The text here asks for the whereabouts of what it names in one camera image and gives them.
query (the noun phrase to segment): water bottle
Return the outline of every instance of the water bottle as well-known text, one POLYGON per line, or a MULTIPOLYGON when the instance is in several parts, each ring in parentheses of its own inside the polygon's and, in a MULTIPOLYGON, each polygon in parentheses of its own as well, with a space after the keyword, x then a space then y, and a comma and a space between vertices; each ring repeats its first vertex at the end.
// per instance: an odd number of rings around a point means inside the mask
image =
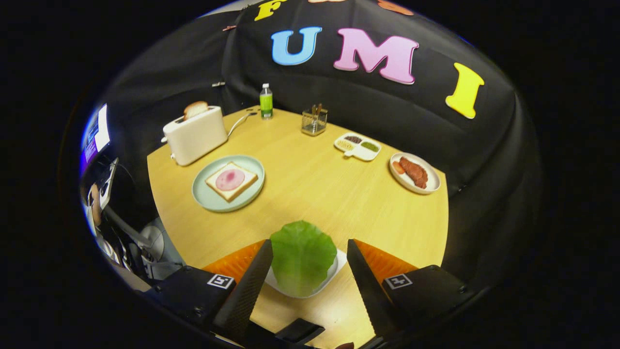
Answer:
POLYGON ((273 116, 273 93, 269 89, 269 84, 263 84, 263 90, 259 94, 260 116, 263 120, 271 119, 273 116))

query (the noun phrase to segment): divided condiment tray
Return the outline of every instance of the divided condiment tray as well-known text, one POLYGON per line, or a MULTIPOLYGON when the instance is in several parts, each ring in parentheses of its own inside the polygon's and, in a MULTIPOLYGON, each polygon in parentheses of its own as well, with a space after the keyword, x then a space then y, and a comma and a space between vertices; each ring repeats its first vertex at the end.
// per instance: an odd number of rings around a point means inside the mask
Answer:
POLYGON ((354 132, 347 132, 338 137, 334 141, 334 146, 344 152, 345 157, 354 156, 364 161, 373 160, 381 151, 379 142, 354 132))

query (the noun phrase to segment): light blue plate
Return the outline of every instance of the light blue plate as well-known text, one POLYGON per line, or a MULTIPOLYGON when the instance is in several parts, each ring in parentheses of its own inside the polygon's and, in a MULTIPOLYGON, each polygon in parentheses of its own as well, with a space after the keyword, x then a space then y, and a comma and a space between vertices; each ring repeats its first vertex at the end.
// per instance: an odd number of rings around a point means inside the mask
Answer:
POLYGON ((231 155, 217 159, 200 170, 194 179, 194 183, 192 184, 192 194, 196 202, 209 211, 231 212, 252 202, 252 200, 259 195, 260 190, 263 188, 264 182, 265 168, 263 168, 263 164, 261 164, 260 161, 247 155, 231 155), (218 195, 218 193, 216 193, 213 189, 211 189, 211 187, 205 183, 205 180, 230 161, 235 162, 235 164, 245 168, 248 171, 256 173, 259 178, 256 182, 252 183, 249 188, 241 193, 241 195, 235 197, 231 202, 228 202, 218 195))

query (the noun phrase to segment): green sauce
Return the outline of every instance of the green sauce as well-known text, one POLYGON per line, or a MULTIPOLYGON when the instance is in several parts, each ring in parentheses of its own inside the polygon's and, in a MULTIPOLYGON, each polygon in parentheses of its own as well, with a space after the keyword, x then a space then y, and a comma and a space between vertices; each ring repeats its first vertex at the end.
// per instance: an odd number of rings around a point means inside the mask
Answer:
POLYGON ((377 147, 376 145, 370 143, 370 142, 363 142, 361 144, 362 147, 364 148, 368 148, 370 150, 372 150, 373 152, 378 152, 379 151, 379 147, 377 147))

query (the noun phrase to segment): green bottle label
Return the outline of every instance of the green bottle label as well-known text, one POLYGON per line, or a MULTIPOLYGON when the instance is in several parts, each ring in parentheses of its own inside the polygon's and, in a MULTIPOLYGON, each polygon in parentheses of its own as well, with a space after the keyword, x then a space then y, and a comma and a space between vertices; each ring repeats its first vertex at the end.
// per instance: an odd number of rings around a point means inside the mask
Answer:
POLYGON ((268 94, 268 95, 261 95, 260 96, 260 110, 263 112, 268 112, 269 114, 272 113, 273 110, 273 96, 268 94))

